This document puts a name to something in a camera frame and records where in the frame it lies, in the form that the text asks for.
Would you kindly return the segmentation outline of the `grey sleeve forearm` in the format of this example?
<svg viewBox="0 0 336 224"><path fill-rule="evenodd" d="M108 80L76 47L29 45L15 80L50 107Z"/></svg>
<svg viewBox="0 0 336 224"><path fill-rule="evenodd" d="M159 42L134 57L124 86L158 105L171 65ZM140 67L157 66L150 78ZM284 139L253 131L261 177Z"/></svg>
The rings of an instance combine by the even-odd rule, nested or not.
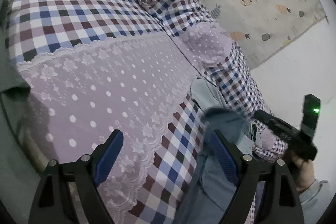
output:
<svg viewBox="0 0 336 224"><path fill-rule="evenodd" d="M306 191L299 195L305 224L316 224L332 200L327 180L315 180Z"/></svg>

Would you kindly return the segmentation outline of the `person right hand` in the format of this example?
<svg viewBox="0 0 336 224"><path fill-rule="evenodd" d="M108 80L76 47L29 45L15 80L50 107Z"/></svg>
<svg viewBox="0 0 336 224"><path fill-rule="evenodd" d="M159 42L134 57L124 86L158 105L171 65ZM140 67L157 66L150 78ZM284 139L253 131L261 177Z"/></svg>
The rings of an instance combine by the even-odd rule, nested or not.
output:
<svg viewBox="0 0 336 224"><path fill-rule="evenodd" d="M298 157L291 149L287 149L282 157L293 178L299 194L305 192L315 182L314 167L311 160Z"/></svg>

